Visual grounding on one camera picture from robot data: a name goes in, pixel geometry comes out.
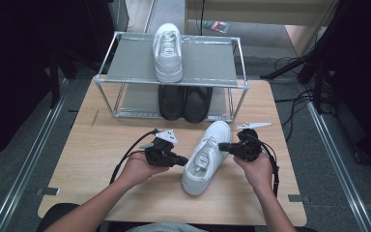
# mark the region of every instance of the hand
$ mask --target hand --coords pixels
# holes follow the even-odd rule
[[[261,152],[258,158],[252,162],[234,157],[236,162],[245,172],[246,180],[252,185],[254,191],[272,190],[272,166],[270,158]]]
[[[147,163],[143,152],[133,153],[128,157],[122,173],[117,178],[130,188],[137,186],[160,172],[167,171],[169,167],[151,166]]]

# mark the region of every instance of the metal shoe rack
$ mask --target metal shoe rack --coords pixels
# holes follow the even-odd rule
[[[153,39],[151,34],[114,33],[95,82],[115,118],[162,119],[157,92],[162,83],[156,76]],[[205,121],[234,123],[249,89],[240,38],[183,35],[182,53],[182,80],[164,85],[213,87]],[[242,64],[240,79],[236,57]]]

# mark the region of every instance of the wooden table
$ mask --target wooden table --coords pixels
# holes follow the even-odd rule
[[[223,20],[286,25],[298,56],[314,44],[322,26],[327,26],[337,0],[206,0],[205,20]],[[200,19],[202,0],[185,0],[185,27]]]
[[[107,84],[105,92],[117,92],[116,84]],[[250,89],[233,130],[245,122],[271,121],[269,127],[256,131],[259,138],[276,152],[280,185],[278,200],[294,225],[306,224],[301,202],[290,202],[288,195],[298,195],[299,189],[288,149],[279,123],[271,87],[266,81],[249,81]],[[144,133],[153,129],[174,130],[179,143],[173,152],[189,158],[211,122],[191,124],[185,120],[113,118],[95,83],[89,87],[81,105],[62,156],[49,183],[59,188],[57,195],[46,195],[39,208],[43,217],[47,210],[61,202],[82,204],[106,188],[115,165],[127,149]],[[146,137],[143,143],[153,140]],[[193,196],[181,186],[184,168],[174,166],[147,182],[131,189],[108,214],[107,220],[178,221],[205,224],[264,225],[265,219],[252,187],[243,170],[228,156],[219,167],[203,194]]]

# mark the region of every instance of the floor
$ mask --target floor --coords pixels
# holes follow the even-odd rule
[[[185,28],[183,0],[127,0],[127,3],[129,31],[154,33],[163,22]],[[259,75],[287,64],[289,59],[284,57],[296,57],[282,25],[227,23],[230,28],[226,34],[209,29],[204,29],[203,34],[242,38],[250,79],[259,79]],[[190,34],[198,34],[195,21],[189,21],[188,28]],[[0,231],[37,228],[40,222],[37,210],[42,201],[37,190],[45,188],[50,180],[94,74],[81,66],[77,79],[62,78],[63,98],[58,106],[49,108],[49,94],[0,153]],[[270,81],[276,100],[294,99],[304,88],[312,87],[312,83],[299,85],[296,75],[296,71],[287,72]],[[283,123],[291,115],[292,103],[276,106]],[[352,144],[335,117],[315,114],[306,102],[296,110],[287,144],[307,214],[306,226],[317,231],[371,231],[371,165],[355,161]],[[284,127],[286,135],[290,128]],[[264,226],[257,230],[267,231]]]

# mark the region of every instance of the black shoe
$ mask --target black shoe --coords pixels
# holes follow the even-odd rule
[[[200,123],[209,113],[213,88],[186,87],[183,116],[190,123]]]
[[[158,109],[161,117],[174,121],[183,115],[183,86],[158,85]]]

